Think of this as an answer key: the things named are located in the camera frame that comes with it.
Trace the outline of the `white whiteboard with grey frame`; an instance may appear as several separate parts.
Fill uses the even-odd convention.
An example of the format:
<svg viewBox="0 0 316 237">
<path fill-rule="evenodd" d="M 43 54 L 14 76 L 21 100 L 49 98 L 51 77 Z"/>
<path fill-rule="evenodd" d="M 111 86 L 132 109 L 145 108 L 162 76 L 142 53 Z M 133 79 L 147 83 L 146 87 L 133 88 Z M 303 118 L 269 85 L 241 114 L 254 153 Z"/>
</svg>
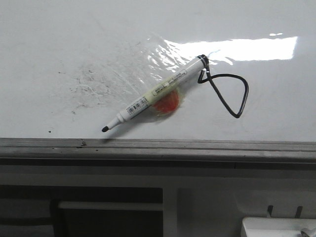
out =
<svg viewBox="0 0 316 237">
<path fill-rule="evenodd" d="M 204 54 L 233 118 L 198 74 L 181 104 L 102 132 Z M 316 167 L 313 0 L 3 0 L 0 162 Z"/>
</svg>

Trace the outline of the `orange round sticker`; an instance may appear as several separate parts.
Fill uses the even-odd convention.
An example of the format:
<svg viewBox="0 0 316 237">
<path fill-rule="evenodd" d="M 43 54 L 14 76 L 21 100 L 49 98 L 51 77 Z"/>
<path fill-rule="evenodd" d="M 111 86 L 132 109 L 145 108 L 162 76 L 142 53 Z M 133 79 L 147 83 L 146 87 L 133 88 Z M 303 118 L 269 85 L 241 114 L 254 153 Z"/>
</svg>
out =
<svg viewBox="0 0 316 237">
<path fill-rule="evenodd" d="M 153 111 L 159 116 L 170 114 L 181 104 L 181 94 L 178 89 L 173 90 L 152 105 Z"/>
</svg>

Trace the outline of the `white whiteboard marker black tip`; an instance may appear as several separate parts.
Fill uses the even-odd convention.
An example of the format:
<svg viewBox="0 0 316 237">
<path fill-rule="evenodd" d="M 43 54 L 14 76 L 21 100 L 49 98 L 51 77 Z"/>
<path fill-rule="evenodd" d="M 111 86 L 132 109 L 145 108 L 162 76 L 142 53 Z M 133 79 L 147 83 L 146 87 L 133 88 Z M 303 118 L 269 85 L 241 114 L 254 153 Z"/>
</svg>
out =
<svg viewBox="0 0 316 237">
<path fill-rule="evenodd" d="M 118 112 L 114 119 L 102 128 L 102 132 L 107 132 L 108 130 L 138 116 L 158 100 L 175 90 L 179 85 L 182 85 L 198 72 L 202 71 L 207 64 L 208 58 L 204 54 L 195 57 L 185 66 L 179 68 L 170 77 L 159 82 L 145 94 L 130 103 L 125 109 Z"/>
</svg>

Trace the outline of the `white plastic marker tray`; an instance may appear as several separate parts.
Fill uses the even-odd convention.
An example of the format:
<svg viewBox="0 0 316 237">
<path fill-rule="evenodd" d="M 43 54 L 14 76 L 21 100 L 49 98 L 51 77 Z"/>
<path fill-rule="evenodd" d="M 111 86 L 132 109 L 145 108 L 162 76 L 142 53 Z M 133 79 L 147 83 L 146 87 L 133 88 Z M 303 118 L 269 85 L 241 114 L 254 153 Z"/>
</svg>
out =
<svg viewBox="0 0 316 237">
<path fill-rule="evenodd" d="M 315 237 L 315 219 L 245 217 L 242 237 Z"/>
</svg>

